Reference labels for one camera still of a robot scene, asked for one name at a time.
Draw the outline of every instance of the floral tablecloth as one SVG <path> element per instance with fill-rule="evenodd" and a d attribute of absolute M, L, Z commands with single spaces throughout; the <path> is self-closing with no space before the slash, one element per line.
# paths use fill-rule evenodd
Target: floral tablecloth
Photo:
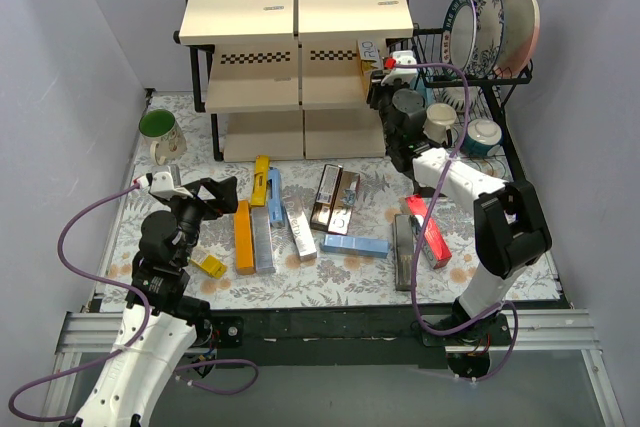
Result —
<path fill-rule="evenodd" d="M 188 151 L 176 164 L 183 183 L 201 177 L 222 180 L 238 178 L 238 198 L 251 195 L 253 163 L 215 162 L 211 146 L 210 117 L 193 111 L 191 95 L 156 95 L 150 109 L 172 111 L 187 138 Z M 496 177 L 508 178 L 507 163 L 500 155 L 490 160 L 467 160 L 476 168 Z M 412 194 L 412 185 L 397 173 L 388 159 L 348 159 L 339 161 L 272 162 L 280 169 L 283 195 L 299 196 L 307 217 L 320 182 L 325 163 L 340 163 L 346 170 L 359 172 L 360 190 L 349 234 L 392 241 L 391 222 L 400 212 L 404 198 Z M 148 148 L 141 144 L 135 158 L 134 177 L 152 168 Z M 132 192 L 118 222 L 117 239 L 107 276 L 121 282 L 131 281 L 131 261 L 137 251 L 142 220 L 154 210 L 164 208 L 146 192 Z M 424 259 L 418 270 L 418 299 L 422 303 L 452 302 L 466 288 L 478 263 L 474 248 L 473 218 L 453 204 L 440 199 L 435 219 L 451 249 L 453 258 L 438 271 Z M 394 255 L 386 259 L 328 254 L 319 249 L 324 234 L 314 232 L 318 258 L 300 262 L 288 227 L 272 229 L 273 255 L 277 273 L 269 276 L 238 276 L 234 270 L 233 218 L 230 215 L 203 223 L 200 245 L 228 266 L 219 280 L 197 267 L 188 266 L 191 281 L 186 294 L 210 302 L 214 309 L 270 307 L 390 305 L 407 304 L 409 294 L 395 291 Z M 527 269 L 508 297 L 521 300 L 558 299 L 550 257 L 543 257 Z M 106 286 L 101 310 L 119 312 L 124 308 L 126 292 Z"/>

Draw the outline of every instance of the pink plate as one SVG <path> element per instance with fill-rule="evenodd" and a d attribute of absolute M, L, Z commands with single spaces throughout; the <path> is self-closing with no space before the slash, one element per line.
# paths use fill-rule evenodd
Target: pink plate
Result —
<path fill-rule="evenodd" d="M 537 0 L 504 0 L 505 35 L 494 71 L 498 77 L 517 77 L 536 50 L 540 32 Z"/>

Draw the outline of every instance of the red box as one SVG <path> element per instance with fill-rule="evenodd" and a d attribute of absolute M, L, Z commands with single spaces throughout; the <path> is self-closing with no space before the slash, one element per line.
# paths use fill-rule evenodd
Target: red box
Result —
<path fill-rule="evenodd" d="M 413 215 L 421 215 L 422 218 L 427 216 L 427 204 L 424 203 L 424 199 L 419 195 L 412 195 L 407 197 L 407 206 L 409 211 Z M 427 231 L 424 234 L 424 238 L 427 242 L 427 247 L 433 252 L 434 261 L 429 259 L 429 263 L 433 269 L 441 269 L 446 266 L 451 259 L 451 251 L 447 247 L 447 243 L 444 241 L 440 229 L 433 220 L 433 217 L 429 219 L 429 225 L 427 225 Z"/>

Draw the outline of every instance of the white mug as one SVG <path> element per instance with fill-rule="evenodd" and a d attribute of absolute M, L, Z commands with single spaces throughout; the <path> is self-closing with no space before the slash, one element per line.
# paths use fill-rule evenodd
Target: white mug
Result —
<path fill-rule="evenodd" d="M 445 147 L 453 145 L 451 128 L 456 123 L 458 115 L 448 104 L 431 104 L 427 108 L 427 120 L 424 123 L 424 134 L 429 139 Z"/>
<path fill-rule="evenodd" d="M 187 151 L 187 141 L 168 110 L 152 110 L 140 119 L 138 130 L 149 146 L 151 160 L 163 165 L 167 160 L 175 160 Z"/>

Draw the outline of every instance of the blue patterned plate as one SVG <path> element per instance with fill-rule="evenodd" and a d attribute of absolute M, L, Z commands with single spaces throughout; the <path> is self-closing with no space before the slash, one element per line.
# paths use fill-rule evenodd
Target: blue patterned plate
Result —
<path fill-rule="evenodd" d="M 464 71 L 471 61 L 476 42 L 476 13 L 473 0 L 453 0 L 447 10 L 442 29 L 442 62 L 455 65 Z M 446 69 L 445 72 L 455 76 L 450 69 Z"/>
<path fill-rule="evenodd" d="M 476 7 L 476 43 L 466 73 L 483 78 L 492 72 L 504 34 L 502 0 L 473 0 Z"/>

